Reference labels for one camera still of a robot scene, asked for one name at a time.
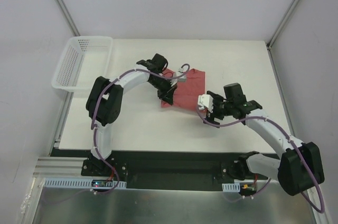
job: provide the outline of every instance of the red cloth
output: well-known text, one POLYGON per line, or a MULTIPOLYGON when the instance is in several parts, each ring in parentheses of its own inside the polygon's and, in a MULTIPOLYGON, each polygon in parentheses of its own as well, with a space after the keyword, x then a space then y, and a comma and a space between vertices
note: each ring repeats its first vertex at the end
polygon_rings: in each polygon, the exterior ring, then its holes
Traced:
MULTIPOLYGON (((173 71, 170 69, 166 69, 163 72, 167 78, 172 77, 172 73, 173 71)), ((177 83, 177 88, 174 92, 174 106, 195 111, 198 96, 202 94, 205 94, 205 72, 191 69, 186 75, 186 82, 177 83)), ((164 101, 161 103, 162 108, 170 106, 164 101)))

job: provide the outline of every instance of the tabletop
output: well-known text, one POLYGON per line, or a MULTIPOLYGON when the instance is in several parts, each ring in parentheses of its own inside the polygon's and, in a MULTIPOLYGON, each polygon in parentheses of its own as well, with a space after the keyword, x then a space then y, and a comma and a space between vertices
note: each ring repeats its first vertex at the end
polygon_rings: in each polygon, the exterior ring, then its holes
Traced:
MULTIPOLYGON (((217 94, 224 96, 224 85, 240 83, 248 100, 260 103, 270 118, 289 131, 263 41, 116 39, 108 77, 115 78, 134 68, 137 61, 151 59, 156 53, 166 57, 168 68, 174 71, 184 63, 205 71, 206 90, 217 94)), ((90 67, 84 62, 81 74, 90 67)), ((59 149, 92 148, 91 119, 86 110, 88 95, 74 94, 59 149)), ((221 123, 232 121, 234 118, 226 117, 221 123)), ((217 129, 203 124, 196 112, 176 107, 161 108, 157 90, 148 83, 123 96, 121 113, 112 129, 113 150, 274 152, 258 134, 241 123, 217 129)))

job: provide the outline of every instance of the white plastic basket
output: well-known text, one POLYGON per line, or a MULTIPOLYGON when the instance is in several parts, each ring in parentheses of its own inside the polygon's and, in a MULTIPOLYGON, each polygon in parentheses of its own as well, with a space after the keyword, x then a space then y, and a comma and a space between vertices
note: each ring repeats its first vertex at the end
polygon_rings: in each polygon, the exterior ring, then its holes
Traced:
POLYGON ((112 38, 78 36, 68 40, 52 86, 68 92, 90 90, 99 76, 106 76, 112 53, 112 38))

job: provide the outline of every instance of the wall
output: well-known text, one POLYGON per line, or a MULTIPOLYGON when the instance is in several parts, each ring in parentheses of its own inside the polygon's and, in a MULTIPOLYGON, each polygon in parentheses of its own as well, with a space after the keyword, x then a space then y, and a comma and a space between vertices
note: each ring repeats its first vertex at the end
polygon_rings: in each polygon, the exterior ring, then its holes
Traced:
POLYGON ((64 0, 81 34, 268 41, 292 0, 64 0))
POLYGON ((295 133, 321 149, 334 223, 338 149, 338 0, 302 0, 273 46, 295 133))
POLYGON ((0 223, 16 222, 64 93, 50 81, 71 32, 54 0, 0 0, 0 223))

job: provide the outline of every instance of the folded cloth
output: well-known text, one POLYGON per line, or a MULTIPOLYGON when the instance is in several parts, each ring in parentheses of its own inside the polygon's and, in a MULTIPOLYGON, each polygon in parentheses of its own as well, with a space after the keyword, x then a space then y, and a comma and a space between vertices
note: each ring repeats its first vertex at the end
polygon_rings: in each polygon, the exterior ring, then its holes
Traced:
MULTIPOLYGON (((163 75, 167 78, 172 77, 173 71, 166 69, 163 75)), ((182 109, 195 111, 199 95, 205 94, 205 72, 191 69, 186 74, 186 82, 178 82, 174 92, 174 106, 182 109)), ((171 105, 162 101, 161 107, 166 108, 171 105)))

